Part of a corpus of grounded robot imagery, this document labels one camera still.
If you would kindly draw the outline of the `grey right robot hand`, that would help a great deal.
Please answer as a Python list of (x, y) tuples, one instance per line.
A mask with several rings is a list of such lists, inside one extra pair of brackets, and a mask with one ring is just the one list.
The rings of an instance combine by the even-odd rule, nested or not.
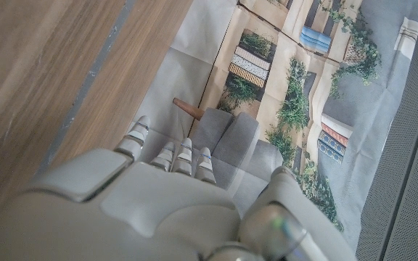
[(239, 214), (191, 141), (139, 155), (141, 117), (114, 149), (35, 176), (0, 208), (0, 260), (354, 260), (342, 234), (280, 166)]

